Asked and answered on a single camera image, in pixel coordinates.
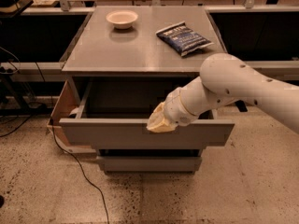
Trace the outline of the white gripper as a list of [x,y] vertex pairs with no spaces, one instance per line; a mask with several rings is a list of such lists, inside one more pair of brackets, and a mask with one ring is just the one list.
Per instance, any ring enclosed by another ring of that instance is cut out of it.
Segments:
[[164,102],[156,106],[147,125],[150,132],[172,132],[177,126],[187,126],[198,119],[199,115],[193,114],[183,104],[181,92],[182,88],[176,88],[167,95]]

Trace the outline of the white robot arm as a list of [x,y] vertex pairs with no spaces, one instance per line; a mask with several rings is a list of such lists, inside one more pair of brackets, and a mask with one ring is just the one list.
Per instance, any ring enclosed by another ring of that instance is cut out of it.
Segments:
[[299,87],[267,77],[227,53],[206,58],[200,75],[171,91],[149,117],[154,133],[187,126],[201,114],[236,101],[244,101],[299,133]]

